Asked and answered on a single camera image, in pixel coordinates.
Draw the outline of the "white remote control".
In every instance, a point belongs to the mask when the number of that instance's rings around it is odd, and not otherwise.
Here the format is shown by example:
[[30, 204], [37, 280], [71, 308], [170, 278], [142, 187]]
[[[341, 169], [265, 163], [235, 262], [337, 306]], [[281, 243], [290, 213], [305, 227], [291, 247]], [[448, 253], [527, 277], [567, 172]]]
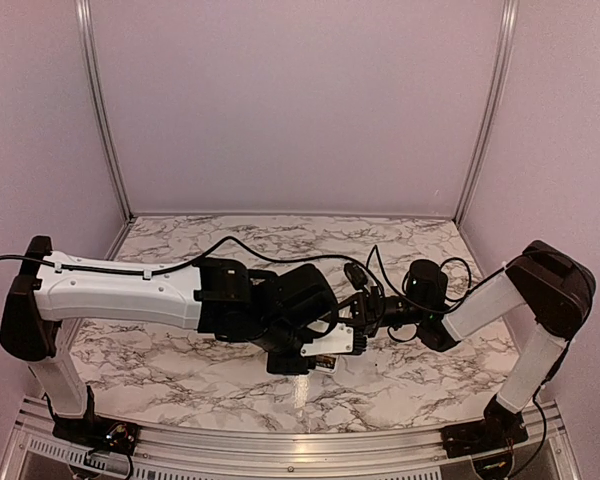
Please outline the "white remote control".
[[321, 354], [315, 356], [315, 371], [333, 376], [337, 372], [338, 355]]

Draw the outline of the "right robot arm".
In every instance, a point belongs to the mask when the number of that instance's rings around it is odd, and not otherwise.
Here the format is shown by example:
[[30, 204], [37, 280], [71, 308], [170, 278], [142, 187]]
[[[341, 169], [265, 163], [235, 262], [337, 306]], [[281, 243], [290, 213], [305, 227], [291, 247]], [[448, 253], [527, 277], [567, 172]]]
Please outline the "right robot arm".
[[362, 339], [414, 326], [414, 338], [428, 349], [446, 352], [510, 313], [526, 310], [534, 327], [499, 391], [484, 409], [475, 438], [495, 448], [509, 437], [522, 410], [559, 370], [570, 344], [592, 313], [597, 290], [593, 272], [551, 245], [535, 240], [519, 255], [456, 298], [448, 294], [445, 263], [413, 261], [400, 286], [388, 293], [366, 289], [366, 273], [345, 268], [361, 296], [348, 302]]

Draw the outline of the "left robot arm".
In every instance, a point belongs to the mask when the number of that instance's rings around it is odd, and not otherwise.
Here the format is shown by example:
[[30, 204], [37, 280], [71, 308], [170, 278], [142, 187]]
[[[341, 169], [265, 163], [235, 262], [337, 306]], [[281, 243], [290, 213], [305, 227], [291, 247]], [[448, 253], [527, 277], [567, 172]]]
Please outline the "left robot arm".
[[86, 445], [105, 438], [87, 386], [58, 323], [73, 318], [141, 321], [252, 343], [268, 354], [270, 373], [304, 375], [317, 355], [345, 353], [353, 333], [338, 320], [337, 301], [311, 264], [278, 275], [239, 261], [202, 255], [182, 264], [123, 264], [79, 259], [32, 239], [7, 293], [0, 344], [29, 364], [53, 413]]

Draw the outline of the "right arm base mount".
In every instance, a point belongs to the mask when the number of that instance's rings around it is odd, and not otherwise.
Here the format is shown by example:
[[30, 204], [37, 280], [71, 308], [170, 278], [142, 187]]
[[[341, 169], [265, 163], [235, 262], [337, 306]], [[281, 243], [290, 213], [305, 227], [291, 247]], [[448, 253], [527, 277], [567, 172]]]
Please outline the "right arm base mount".
[[511, 447], [529, 435], [522, 414], [510, 411], [494, 396], [481, 420], [443, 427], [441, 438], [447, 456], [458, 458]]

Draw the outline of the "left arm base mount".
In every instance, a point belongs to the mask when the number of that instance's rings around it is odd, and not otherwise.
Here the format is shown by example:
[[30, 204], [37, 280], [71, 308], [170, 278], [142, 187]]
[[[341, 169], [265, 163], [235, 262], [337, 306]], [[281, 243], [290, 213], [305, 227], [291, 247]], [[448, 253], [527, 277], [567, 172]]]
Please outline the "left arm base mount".
[[94, 393], [90, 386], [87, 386], [86, 411], [79, 419], [60, 417], [53, 410], [49, 397], [46, 397], [46, 401], [54, 422], [52, 432], [54, 437], [95, 451], [134, 455], [139, 425], [97, 415]]

